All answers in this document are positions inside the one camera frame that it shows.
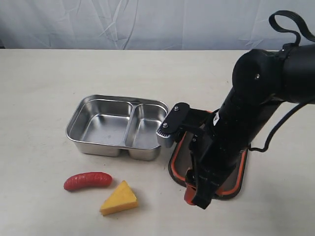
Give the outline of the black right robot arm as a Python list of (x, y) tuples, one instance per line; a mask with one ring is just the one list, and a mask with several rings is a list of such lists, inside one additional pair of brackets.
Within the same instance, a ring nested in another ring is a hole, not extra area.
[(185, 201), (206, 209), (235, 170), (242, 153), (284, 102), (294, 103), (268, 135), (295, 112), (315, 101), (315, 48), (286, 45), (279, 52), (254, 49), (242, 55), (232, 73), (232, 89), (221, 107), (208, 114), (189, 148), (192, 167), (185, 176)]

